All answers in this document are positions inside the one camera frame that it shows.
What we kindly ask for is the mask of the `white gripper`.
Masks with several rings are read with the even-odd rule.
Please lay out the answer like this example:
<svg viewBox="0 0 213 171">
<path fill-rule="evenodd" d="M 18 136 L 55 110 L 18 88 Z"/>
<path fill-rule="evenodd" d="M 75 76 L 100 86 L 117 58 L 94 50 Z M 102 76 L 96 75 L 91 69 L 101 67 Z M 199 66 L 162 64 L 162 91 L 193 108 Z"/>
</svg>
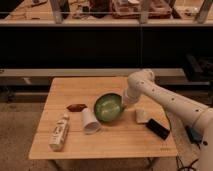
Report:
<svg viewBox="0 0 213 171">
<path fill-rule="evenodd" d="M 122 102 L 125 106 L 132 106 L 140 100 L 140 96 L 140 91 L 128 87 L 123 92 Z"/>
</svg>

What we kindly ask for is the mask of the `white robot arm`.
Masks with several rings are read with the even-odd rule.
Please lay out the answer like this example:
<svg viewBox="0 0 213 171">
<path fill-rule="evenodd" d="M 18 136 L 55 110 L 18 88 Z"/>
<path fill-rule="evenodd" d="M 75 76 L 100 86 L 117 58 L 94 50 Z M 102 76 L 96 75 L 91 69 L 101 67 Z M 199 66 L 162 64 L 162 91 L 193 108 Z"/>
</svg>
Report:
<svg viewBox="0 0 213 171">
<path fill-rule="evenodd" d="M 128 76 L 123 103 L 127 106 L 135 104 L 141 95 L 156 101 L 203 135 L 197 171 L 213 171 L 213 107 L 158 86 L 151 69 Z"/>
</svg>

